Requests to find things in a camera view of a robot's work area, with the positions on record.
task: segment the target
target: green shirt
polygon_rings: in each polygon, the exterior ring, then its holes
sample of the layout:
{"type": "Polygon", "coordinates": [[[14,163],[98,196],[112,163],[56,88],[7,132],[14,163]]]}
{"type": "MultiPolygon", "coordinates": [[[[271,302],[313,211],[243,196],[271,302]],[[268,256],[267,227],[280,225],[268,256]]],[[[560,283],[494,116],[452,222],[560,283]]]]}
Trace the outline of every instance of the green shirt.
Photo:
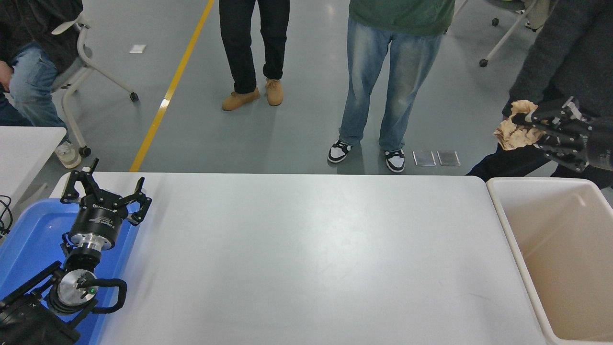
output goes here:
{"type": "Polygon", "coordinates": [[[351,0],[349,15],[372,28],[432,36],[449,27],[454,3],[454,0],[351,0]]]}

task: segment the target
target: black and white sneaker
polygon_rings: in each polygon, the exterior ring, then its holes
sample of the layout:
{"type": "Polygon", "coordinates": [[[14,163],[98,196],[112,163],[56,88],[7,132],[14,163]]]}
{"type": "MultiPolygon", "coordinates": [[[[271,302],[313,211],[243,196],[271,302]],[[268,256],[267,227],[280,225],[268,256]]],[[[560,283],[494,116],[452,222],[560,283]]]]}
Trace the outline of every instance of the black and white sneaker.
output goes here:
{"type": "Polygon", "coordinates": [[[347,153],[351,151],[352,145],[345,144],[344,142],[337,140],[330,151],[328,152],[328,160],[332,163],[340,163],[347,157],[347,153]]]}
{"type": "Polygon", "coordinates": [[[402,149],[392,152],[385,151],[385,163],[393,173],[402,173],[405,170],[405,152],[402,149]]]}

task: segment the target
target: gray jacket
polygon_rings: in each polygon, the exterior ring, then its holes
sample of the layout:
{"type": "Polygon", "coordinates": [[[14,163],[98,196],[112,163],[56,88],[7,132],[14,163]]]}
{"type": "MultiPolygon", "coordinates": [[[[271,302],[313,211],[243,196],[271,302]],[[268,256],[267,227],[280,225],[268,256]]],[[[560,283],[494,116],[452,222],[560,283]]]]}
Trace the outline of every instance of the gray jacket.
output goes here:
{"type": "Polygon", "coordinates": [[[530,48],[524,66],[509,91],[502,113],[511,102],[538,104],[553,85],[580,108],[613,116],[613,1],[559,0],[530,48]]]}

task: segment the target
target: crumpled paper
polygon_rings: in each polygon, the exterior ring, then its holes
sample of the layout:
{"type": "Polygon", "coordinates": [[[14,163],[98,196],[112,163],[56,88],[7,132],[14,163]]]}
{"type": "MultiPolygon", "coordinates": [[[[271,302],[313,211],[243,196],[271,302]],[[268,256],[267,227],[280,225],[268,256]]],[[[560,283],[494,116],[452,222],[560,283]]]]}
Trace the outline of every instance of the crumpled paper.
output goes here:
{"type": "Polygon", "coordinates": [[[533,112],[538,108],[537,105],[527,100],[521,100],[511,103],[511,107],[511,116],[503,120],[493,133],[500,146],[506,151],[532,145],[545,134],[545,132],[534,127],[516,125],[511,121],[517,113],[529,114],[533,112]]]}

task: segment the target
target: person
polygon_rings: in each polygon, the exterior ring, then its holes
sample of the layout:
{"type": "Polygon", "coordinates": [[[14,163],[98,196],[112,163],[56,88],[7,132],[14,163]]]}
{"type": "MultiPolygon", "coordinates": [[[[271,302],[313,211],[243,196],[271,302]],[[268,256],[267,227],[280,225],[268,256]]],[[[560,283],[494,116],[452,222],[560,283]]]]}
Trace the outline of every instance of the person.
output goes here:
{"type": "Polygon", "coordinates": [[[392,172],[404,170],[403,137],[413,101],[434,63],[453,11],[453,0],[350,1],[349,91],[338,140],[328,152],[331,163],[343,161],[364,137],[370,94],[389,48],[387,103],[379,146],[392,172]]]}
{"type": "MultiPolygon", "coordinates": [[[[221,104],[224,110],[234,110],[260,98],[256,71],[251,54],[251,16],[256,0],[220,0],[219,24],[226,50],[234,92],[221,104]]],[[[257,0],[264,40],[264,76],[266,96],[271,106],[283,102],[283,61],[289,22],[289,0],[257,0]]]]}
{"type": "MultiPolygon", "coordinates": [[[[0,0],[0,125],[66,128],[51,101],[51,85],[76,59],[78,34],[51,31],[82,10],[81,0],[0,0]]],[[[68,169],[81,163],[67,134],[55,154],[68,169]]]]}
{"type": "MultiPolygon", "coordinates": [[[[509,101],[535,104],[574,96],[579,110],[592,117],[613,117],[613,1],[558,0],[535,43],[530,47],[509,101]]],[[[487,181],[492,177],[525,176],[549,160],[529,145],[486,156],[468,173],[487,181]]],[[[575,172],[558,165],[552,177],[583,178],[603,189],[613,184],[613,172],[587,166],[575,172]]]]}

